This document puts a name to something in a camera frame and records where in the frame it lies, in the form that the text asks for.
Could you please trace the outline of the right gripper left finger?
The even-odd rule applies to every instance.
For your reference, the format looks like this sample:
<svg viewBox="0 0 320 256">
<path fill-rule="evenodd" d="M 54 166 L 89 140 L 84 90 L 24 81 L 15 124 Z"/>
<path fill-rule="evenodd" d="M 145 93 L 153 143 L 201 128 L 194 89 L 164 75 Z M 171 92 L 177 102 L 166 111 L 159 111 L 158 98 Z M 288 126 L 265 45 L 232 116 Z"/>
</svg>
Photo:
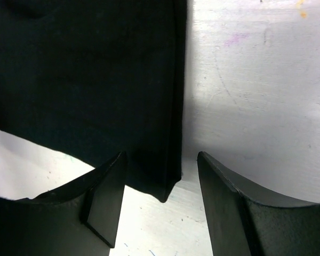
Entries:
<svg viewBox="0 0 320 256">
<path fill-rule="evenodd" d="M 36 198 L 0 197 L 0 255 L 108 255 L 115 246 L 127 171 L 119 153 Z"/>
</svg>

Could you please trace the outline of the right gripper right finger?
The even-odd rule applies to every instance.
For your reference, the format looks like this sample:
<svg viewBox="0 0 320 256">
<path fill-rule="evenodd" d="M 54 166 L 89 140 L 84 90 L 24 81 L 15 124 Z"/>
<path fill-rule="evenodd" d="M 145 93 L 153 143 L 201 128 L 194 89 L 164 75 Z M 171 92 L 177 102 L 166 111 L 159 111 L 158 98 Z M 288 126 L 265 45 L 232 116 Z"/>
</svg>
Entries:
<svg viewBox="0 0 320 256">
<path fill-rule="evenodd" d="M 320 203 L 265 188 L 197 156 L 214 255 L 320 255 Z"/>
</svg>

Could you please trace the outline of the black t shirt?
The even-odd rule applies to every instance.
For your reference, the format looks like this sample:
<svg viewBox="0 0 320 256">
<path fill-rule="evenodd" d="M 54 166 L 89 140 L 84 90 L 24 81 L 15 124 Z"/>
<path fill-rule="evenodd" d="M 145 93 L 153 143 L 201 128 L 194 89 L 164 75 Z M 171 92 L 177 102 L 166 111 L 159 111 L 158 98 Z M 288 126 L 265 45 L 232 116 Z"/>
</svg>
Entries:
<svg viewBox="0 0 320 256">
<path fill-rule="evenodd" d="M 165 202 L 181 179 L 186 1 L 0 1 L 0 130 Z"/>
</svg>

